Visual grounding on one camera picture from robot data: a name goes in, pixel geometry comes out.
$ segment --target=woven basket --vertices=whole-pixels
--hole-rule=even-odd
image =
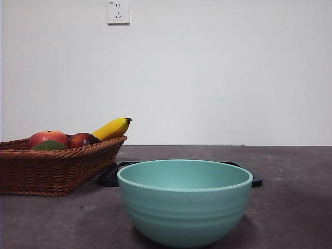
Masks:
[[[28,139],[1,142],[0,193],[67,195],[112,165],[126,139],[52,151],[28,150]]]

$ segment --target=tabletop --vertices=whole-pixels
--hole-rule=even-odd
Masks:
[[[129,146],[117,162],[231,161],[263,177],[234,230],[205,248],[332,248],[332,146]],[[97,176],[63,197],[0,195],[1,249],[168,248],[132,224]]]

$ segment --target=yellow banana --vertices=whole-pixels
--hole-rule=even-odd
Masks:
[[[100,141],[122,136],[128,129],[131,118],[116,118],[92,132]]]

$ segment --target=outlet faceplate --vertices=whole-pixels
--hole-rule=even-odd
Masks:
[[[107,24],[130,24],[129,0],[109,0],[107,2]]]

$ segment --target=basket rim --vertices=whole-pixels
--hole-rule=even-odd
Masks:
[[[10,156],[15,158],[31,158],[32,156],[34,158],[50,158],[50,157],[59,157],[59,158],[72,158],[77,157],[79,155],[89,155],[92,154],[98,150],[105,149],[108,147],[112,147],[117,144],[122,144],[128,137],[127,136],[119,136],[114,139],[102,141],[96,144],[90,144],[86,146],[81,146],[77,148],[71,148],[71,149],[62,149],[62,150],[29,150],[29,149],[0,149],[1,158]],[[27,139],[19,139],[14,141],[7,141],[7,142],[1,142],[3,143],[14,143],[22,140]]]

